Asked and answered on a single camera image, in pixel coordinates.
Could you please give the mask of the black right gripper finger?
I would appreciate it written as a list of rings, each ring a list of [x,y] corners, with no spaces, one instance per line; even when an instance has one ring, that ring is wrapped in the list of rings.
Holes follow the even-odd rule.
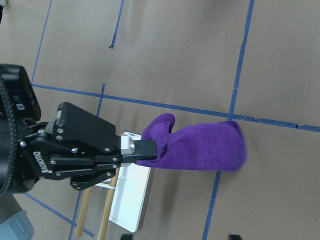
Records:
[[[104,156],[121,163],[157,158],[154,140],[133,140],[130,136],[116,135],[112,123],[69,102],[58,106],[55,118],[46,125],[46,132],[78,156]]]
[[[84,168],[58,168],[41,173],[40,178],[54,181],[70,179],[70,185],[75,190],[82,191],[113,178],[119,167],[119,163],[105,163]]]

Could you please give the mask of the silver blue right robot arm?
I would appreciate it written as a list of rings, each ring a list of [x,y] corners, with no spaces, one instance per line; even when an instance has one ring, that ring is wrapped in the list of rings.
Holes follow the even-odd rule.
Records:
[[[80,221],[82,191],[68,180],[43,180],[33,189],[12,182],[0,196],[2,240],[74,240]]]

